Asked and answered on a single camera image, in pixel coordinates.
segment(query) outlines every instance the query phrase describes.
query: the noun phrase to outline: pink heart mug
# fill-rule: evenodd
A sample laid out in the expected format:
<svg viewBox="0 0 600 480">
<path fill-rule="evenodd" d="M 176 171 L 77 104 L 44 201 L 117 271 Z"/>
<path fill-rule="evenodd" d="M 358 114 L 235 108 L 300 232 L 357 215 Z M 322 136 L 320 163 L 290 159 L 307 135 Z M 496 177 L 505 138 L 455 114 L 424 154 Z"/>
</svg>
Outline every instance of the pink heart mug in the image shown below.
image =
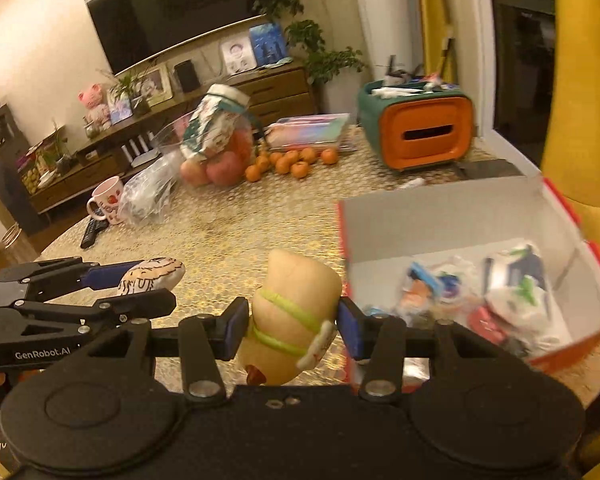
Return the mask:
<svg viewBox="0 0 600 480">
<path fill-rule="evenodd" d="M 91 218 L 96 220 L 108 220 L 110 224 L 122 223 L 122 218 L 118 216 L 118 206 L 120 205 L 120 197 L 125 185 L 122 184 L 120 177 L 112 176 L 103 183 L 99 184 L 91 193 L 91 198 L 87 202 L 87 213 Z M 104 215 L 97 215 L 91 204 L 97 205 Z"/>
</svg>

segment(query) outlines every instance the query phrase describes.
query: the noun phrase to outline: wooden shelf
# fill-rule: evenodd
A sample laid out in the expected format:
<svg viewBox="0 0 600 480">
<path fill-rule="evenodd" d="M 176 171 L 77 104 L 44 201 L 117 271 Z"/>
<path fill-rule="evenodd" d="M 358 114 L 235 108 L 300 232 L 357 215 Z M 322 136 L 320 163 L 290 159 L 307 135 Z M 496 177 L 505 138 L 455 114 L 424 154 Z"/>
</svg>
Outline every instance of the wooden shelf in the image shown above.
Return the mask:
<svg viewBox="0 0 600 480">
<path fill-rule="evenodd" d="M 293 61 L 285 65 L 251 70 L 237 74 L 223 81 L 249 95 L 252 113 L 266 126 L 280 117 L 309 115 L 315 113 L 312 89 L 306 81 L 302 63 Z M 149 113 L 141 117 L 129 117 L 120 121 L 94 139 L 85 142 L 76 151 L 82 162 L 67 174 L 58 177 L 48 187 L 36 192 L 30 200 L 38 212 L 44 213 L 93 190 L 100 182 L 112 176 L 128 180 L 148 168 L 157 159 L 130 168 L 122 146 L 129 139 L 143 134 L 137 126 L 144 124 L 146 129 L 161 127 L 185 114 L 191 104 L 201 99 L 211 83 L 202 85 L 193 92 L 176 94 L 173 98 L 153 106 Z M 86 155 L 96 151 L 97 158 L 87 159 Z"/>
</svg>

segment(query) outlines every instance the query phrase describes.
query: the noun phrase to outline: plastic wrap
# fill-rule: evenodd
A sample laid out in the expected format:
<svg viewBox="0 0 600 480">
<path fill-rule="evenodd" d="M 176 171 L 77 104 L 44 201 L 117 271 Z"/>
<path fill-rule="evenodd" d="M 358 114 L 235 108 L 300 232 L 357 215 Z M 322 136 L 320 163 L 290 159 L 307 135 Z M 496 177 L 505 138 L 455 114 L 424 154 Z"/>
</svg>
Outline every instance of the plastic wrap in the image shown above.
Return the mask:
<svg viewBox="0 0 600 480">
<path fill-rule="evenodd" d="M 164 222 L 171 187 L 177 179 L 167 155 L 156 160 L 125 184 L 118 214 L 133 226 Z"/>
</svg>

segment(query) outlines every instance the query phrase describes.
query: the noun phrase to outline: photo frame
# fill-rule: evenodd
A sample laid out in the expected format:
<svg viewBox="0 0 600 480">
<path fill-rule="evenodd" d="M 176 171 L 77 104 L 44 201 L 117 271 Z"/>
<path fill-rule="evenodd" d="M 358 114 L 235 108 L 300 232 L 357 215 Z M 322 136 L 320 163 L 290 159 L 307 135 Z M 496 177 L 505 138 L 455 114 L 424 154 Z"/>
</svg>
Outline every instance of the photo frame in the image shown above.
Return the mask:
<svg viewBox="0 0 600 480">
<path fill-rule="evenodd" d="M 155 106 L 171 99 L 173 91 L 167 65 L 161 63 L 147 70 L 142 83 L 136 87 L 136 91 L 144 96 L 149 106 Z"/>
<path fill-rule="evenodd" d="M 118 124 L 133 115 L 131 110 L 131 100 L 126 93 L 123 93 L 119 99 L 113 97 L 111 90 L 107 91 L 107 106 L 111 115 L 111 124 Z"/>
<path fill-rule="evenodd" d="M 285 37 L 277 23 L 251 27 L 249 35 L 258 66 L 274 65 L 288 57 Z"/>
<path fill-rule="evenodd" d="M 229 75 L 247 72 L 258 66 L 248 34 L 241 34 L 223 41 L 221 50 Z"/>
</svg>

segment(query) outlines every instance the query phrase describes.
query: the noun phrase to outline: round table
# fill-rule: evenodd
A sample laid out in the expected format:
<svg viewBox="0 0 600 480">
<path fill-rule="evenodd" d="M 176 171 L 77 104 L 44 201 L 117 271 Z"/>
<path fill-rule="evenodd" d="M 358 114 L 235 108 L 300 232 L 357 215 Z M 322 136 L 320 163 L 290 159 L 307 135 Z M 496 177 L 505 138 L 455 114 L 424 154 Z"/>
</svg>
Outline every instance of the round table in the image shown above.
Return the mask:
<svg viewBox="0 0 600 480">
<path fill-rule="evenodd" d="M 340 255 L 336 203 L 379 189 L 395 189 L 416 176 L 428 184 L 458 180 L 451 168 L 396 174 L 376 159 L 360 131 L 352 134 L 357 152 L 327 167 L 314 165 L 304 180 L 267 173 L 255 184 L 244 182 L 225 190 L 200 190 L 191 196 L 179 188 L 162 224 L 134 228 L 124 224 L 102 232 L 95 245 L 83 251 L 80 241 L 88 218 L 62 234 L 41 259 L 81 256 L 85 261 L 112 264 L 157 256 L 181 260 L 187 272 L 173 290 L 174 312 L 153 321 L 154 327 L 176 326 L 187 316 L 220 314 L 236 296 L 249 298 L 266 273 L 267 255 L 284 248 L 312 256 L 333 267 L 344 279 Z M 469 159 L 493 158 L 472 149 Z M 55 300 L 88 305 L 111 291 L 81 290 Z M 292 384 L 334 384 L 344 379 L 344 346 L 340 337 L 314 370 L 302 373 Z M 218 363 L 228 389 L 244 383 L 246 374 L 237 362 Z M 582 362 L 557 374 L 584 405 L 600 392 L 600 345 Z M 181 391 L 177 358 L 158 359 L 156 378 L 168 389 Z"/>
</svg>

